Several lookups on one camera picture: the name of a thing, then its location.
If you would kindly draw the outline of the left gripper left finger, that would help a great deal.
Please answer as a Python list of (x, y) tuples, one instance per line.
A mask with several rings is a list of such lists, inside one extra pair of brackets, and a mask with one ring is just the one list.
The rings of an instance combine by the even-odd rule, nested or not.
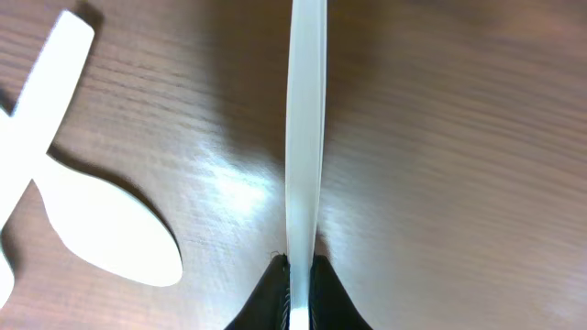
[(256, 287), (226, 330), (285, 330), (290, 313), (290, 264), (286, 255), (271, 259)]

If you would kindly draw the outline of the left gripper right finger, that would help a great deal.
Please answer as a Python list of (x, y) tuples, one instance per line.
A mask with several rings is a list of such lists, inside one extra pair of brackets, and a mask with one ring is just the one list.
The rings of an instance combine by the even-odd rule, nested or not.
[(326, 256), (314, 255), (310, 284), (312, 330), (371, 330)]

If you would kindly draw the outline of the white plastic spoon crossed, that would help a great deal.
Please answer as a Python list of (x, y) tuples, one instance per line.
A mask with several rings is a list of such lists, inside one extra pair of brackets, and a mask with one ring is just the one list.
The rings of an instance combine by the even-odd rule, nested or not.
[(134, 194), (48, 154), (40, 157), (33, 179), (51, 226), (77, 257), (150, 286), (181, 279), (182, 258), (172, 234)]

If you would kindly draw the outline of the white plastic spoon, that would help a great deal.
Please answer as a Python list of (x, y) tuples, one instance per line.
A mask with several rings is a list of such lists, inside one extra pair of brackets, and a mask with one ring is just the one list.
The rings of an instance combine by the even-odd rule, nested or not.
[(1, 121), (1, 224), (28, 187), (37, 158), (54, 139), (83, 72), (94, 29), (70, 10), (60, 12), (17, 98)]
[(285, 206), (291, 330), (310, 328), (322, 172), (327, 72), (327, 2), (293, 0), (288, 59)]

